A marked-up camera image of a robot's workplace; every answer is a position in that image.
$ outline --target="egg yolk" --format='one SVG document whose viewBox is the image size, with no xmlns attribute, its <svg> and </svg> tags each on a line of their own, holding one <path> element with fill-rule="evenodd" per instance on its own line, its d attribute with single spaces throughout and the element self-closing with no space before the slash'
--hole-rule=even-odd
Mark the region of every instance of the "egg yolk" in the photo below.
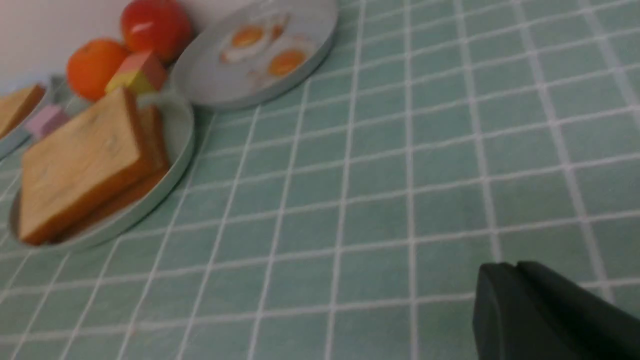
<svg viewBox="0 0 640 360">
<path fill-rule="evenodd" d="M 261 27 L 247 25 L 235 33 L 231 45 L 233 47 L 248 47 L 262 39 L 262 36 L 264 36 L 264 30 Z"/>
<path fill-rule="evenodd" d="M 285 76 L 302 65 L 307 55 L 298 49 L 288 49 L 276 55 L 269 64 L 269 73 L 274 76 Z"/>
</svg>

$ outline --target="white wall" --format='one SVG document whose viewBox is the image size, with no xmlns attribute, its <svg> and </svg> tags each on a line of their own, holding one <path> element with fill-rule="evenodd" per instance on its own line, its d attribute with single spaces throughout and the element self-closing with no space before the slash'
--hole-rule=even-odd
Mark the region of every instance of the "white wall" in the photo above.
<svg viewBox="0 0 640 360">
<path fill-rule="evenodd" d="M 96 37 L 120 38 L 130 0 L 0 0 L 0 79 L 64 73 L 68 57 Z M 181 0 L 202 29 L 250 0 Z"/>
</svg>

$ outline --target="green tiled surface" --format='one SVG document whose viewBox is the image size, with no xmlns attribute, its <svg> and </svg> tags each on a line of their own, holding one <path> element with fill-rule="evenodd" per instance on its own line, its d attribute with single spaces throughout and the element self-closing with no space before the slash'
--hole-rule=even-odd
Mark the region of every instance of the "green tiled surface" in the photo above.
<svg viewBox="0 0 640 360">
<path fill-rule="evenodd" d="M 489 261 L 640 316 L 640 2 L 339 4 L 307 83 L 196 109 L 185 178 L 117 241 L 16 246 L 24 148 L 0 161 L 0 359 L 473 359 Z"/>
</svg>

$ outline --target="yellow block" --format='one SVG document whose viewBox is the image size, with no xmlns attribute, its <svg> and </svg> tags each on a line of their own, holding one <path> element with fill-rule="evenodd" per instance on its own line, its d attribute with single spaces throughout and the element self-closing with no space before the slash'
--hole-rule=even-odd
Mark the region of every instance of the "yellow block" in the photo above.
<svg viewBox="0 0 640 360">
<path fill-rule="evenodd" d="M 126 86 L 138 95 L 156 91 L 142 71 L 117 72 L 104 90 L 108 93 L 120 86 Z"/>
</svg>

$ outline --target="red tomato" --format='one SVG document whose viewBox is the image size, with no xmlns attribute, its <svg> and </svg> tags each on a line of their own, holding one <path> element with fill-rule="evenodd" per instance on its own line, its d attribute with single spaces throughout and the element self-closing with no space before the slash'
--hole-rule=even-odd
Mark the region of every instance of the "red tomato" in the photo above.
<svg viewBox="0 0 640 360">
<path fill-rule="evenodd" d="M 134 52 L 153 51 L 161 62 L 176 60 L 193 38 L 187 13 L 176 0 L 134 0 L 120 17 L 120 30 Z"/>
</svg>

